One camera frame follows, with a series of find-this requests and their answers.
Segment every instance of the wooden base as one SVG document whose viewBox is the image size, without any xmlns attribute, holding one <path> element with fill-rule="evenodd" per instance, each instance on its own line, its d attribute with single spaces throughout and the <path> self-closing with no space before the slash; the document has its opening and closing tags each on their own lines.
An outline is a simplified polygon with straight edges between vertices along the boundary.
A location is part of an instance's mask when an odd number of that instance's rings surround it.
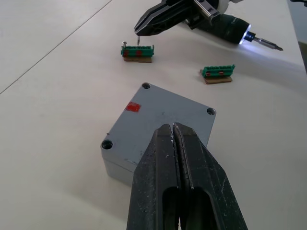
<svg viewBox="0 0 307 230">
<path fill-rule="evenodd" d="M 231 77 L 217 77 L 217 78 L 204 78 L 204 79 L 207 85 L 232 82 Z"/>
<path fill-rule="evenodd" d="M 151 57 L 124 57 L 125 61 L 128 62 L 145 62 L 145 63 L 151 63 L 152 58 Z"/>
</svg>

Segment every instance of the screw hole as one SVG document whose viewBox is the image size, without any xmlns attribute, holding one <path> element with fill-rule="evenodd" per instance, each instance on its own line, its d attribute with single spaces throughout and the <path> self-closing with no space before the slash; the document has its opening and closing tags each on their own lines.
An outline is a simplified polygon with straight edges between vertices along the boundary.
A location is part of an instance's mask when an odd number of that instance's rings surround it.
<svg viewBox="0 0 307 230">
<path fill-rule="evenodd" d="M 144 88 L 144 89 L 149 89 L 150 88 L 150 84 L 148 84 L 148 83 L 143 83 L 142 84 L 142 87 Z"/>
<path fill-rule="evenodd" d="M 102 148 L 104 150 L 109 150 L 113 147 L 113 142 L 110 140 L 104 140 L 101 144 Z"/>
<path fill-rule="evenodd" d="M 207 113 L 208 113 L 209 115 L 214 115 L 214 114 L 215 114 L 215 110 L 212 109 L 212 108 L 209 108 L 209 109 L 207 109 Z"/>
</svg>

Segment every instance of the green terminal block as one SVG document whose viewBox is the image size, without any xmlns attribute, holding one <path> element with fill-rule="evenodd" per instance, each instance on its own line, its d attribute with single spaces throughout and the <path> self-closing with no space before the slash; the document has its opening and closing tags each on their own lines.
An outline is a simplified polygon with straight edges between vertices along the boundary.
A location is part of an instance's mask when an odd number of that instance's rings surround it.
<svg viewBox="0 0 307 230">
<path fill-rule="evenodd" d="M 232 66 L 209 66 L 205 67 L 201 74 L 204 78 L 220 78 L 230 77 L 235 69 L 235 65 Z"/>
<path fill-rule="evenodd" d="M 154 45 L 153 46 L 127 46 L 127 42 L 123 42 L 120 54 L 125 60 L 151 60 L 154 55 Z"/>
</svg>

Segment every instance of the terminal block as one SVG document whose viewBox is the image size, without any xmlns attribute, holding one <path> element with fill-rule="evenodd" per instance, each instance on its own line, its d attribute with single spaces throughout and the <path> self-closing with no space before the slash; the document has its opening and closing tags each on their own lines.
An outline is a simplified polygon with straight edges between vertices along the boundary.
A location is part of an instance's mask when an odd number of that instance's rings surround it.
<svg viewBox="0 0 307 230">
<path fill-rule="evenodd" d="M 235 69 L 235 65 L 232 66 L 209 66 L 202 70 L 202 76 L 204 78 L 215 78 L 215 77 L 230 77 Z"/>
<path fill-rule="evenodd" d="M 121 47 L 121 55 L 125 61 L 134 62 L 151 62 L 154 55 L 153 46 L 127 46 L 126 42 L 123 42 Z"/>
<path fill-rule="evenodd" d="M 200 70 L 201 76 L 205 78 L 206 84 L 217 84 L 232 82 L 231 75 L 235 65 L 232 66 L 209 66 Z"/>
</svg>

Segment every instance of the led light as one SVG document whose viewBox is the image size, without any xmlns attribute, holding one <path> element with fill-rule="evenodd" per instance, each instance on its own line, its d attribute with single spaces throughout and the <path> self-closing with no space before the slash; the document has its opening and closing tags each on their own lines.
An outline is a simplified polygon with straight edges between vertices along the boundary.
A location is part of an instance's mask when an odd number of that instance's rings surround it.
<svg viewBox="0 0 307 230">
<path fill-rule="evenodd" d="M 243 37 L 242 37 L 241 41 L 239 42 L 239 44 L 242 44 L 242 43 L 243 43 L 244 38 L 245 38 L 245 36 L 247 35 L 247 33 L 248 33 L 248 31 L 250 30 L 250 28 L 251 28 L 251 24 L 249 24 L 248 28 L 246 29 L 245 33 L 243 34 Z"/>
</svg>

